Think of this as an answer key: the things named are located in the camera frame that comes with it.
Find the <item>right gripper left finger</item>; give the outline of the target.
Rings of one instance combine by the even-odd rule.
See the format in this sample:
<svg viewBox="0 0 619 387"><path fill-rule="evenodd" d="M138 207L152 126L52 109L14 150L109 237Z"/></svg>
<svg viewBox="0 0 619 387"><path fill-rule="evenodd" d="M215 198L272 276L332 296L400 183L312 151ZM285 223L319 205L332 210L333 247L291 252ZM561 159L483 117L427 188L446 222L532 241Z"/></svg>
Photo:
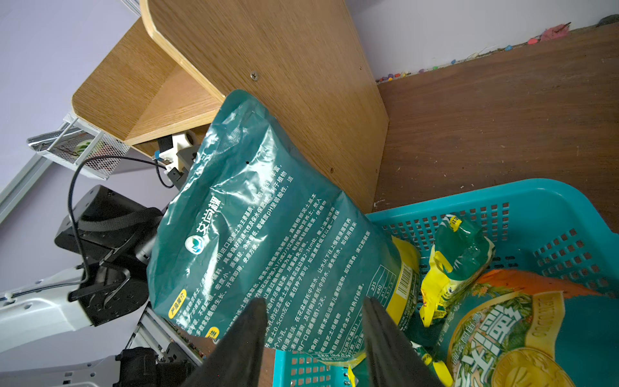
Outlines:
<svg viewBox="0 0 619 387"><path fill-rule="evenodd" d="M183 385L258 386L267 325L265 300L251 300L206 362Z"/></svg>

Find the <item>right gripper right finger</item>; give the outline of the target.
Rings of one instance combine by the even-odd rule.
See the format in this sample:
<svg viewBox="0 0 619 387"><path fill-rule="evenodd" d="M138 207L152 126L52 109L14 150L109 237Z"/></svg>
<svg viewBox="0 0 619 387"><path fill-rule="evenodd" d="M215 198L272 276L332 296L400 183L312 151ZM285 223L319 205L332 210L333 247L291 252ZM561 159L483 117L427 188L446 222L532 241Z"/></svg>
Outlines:
<svg viewBox="0 0 619 387"><path fill-rule="evenodd" d="M363 302L363 329L371 386L441 386L405 334L375 298Z"/></svg>

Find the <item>teal orange soil bag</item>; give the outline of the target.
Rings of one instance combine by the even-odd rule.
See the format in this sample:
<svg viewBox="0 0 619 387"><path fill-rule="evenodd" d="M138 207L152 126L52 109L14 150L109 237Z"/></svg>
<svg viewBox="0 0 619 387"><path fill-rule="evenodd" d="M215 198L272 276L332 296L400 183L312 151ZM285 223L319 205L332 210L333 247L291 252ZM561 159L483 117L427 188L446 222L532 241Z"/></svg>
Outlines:
<svg viewBox="0 0 619 387"><path fill-rule="evenodd" d="M562 279L492 270L456 297L435 356L456 386L616 386L618 301Z"/></svg>

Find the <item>yellow green packet shelf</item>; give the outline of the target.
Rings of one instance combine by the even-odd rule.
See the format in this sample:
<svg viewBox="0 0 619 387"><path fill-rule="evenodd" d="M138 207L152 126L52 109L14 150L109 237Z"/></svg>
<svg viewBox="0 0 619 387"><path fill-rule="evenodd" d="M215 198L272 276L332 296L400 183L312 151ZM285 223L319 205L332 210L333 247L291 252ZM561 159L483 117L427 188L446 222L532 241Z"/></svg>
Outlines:
<svg viewBox="0 0 619 387"><path fill-rule="evenodd" d="M419 315L424 327L447 315L455 297L487 269L495 251L495 244L475 223L454 214L443 217L421 285Z"/></svg>

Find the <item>dark green yellow fertilizer bag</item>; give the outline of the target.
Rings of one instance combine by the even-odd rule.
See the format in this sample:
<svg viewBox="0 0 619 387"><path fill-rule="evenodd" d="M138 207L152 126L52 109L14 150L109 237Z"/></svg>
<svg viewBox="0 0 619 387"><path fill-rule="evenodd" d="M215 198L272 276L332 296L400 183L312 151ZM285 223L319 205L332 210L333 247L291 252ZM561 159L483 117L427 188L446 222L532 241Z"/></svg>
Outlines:
<svg viewBox="0 0 619 387"><path fill-rule="evenodd" d="M353 365L366 298L409 327L420 254L373 224L237 90L161 220L147 275L153 310L190 335L222 338L262 298L267 347Z"/></svg>

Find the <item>teal plastic basket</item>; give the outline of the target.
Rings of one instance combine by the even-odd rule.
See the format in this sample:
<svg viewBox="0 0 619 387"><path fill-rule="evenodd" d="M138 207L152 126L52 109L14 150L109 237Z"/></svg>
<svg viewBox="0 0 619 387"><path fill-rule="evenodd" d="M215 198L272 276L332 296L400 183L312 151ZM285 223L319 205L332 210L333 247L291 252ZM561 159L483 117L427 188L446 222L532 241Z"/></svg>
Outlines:
<svg viewBox="0 0 619 387"><path fill-rule="evenodd" d="M580 191L562 182L530 179L367 215L373 224L411 243L420 254L416 310L409 327L399 330L441 386L456 386L446 364L435 356L447 315L424 327L419 310L435 232L447 214L475 223L495 244L495 255L480 277L498 269L525 271L583 285L618 301L618 236ZM371 386L365 341L353 365L276 351L276 386Z"/></svg>

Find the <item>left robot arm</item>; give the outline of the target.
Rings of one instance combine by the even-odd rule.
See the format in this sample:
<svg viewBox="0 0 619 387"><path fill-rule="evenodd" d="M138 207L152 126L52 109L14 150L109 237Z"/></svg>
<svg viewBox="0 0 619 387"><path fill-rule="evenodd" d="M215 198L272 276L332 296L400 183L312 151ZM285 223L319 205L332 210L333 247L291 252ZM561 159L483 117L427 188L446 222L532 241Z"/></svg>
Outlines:
<svg viewBox="0 0 619 387"><path fill-rule="evenodd" d="M55 243L82 263L1 295L1 349L135 311L137 329L120 353L80 364L3 372L4 386L179 386L199 357L148 303L146 268L162 212L98 185L62 221Z"/></svg>

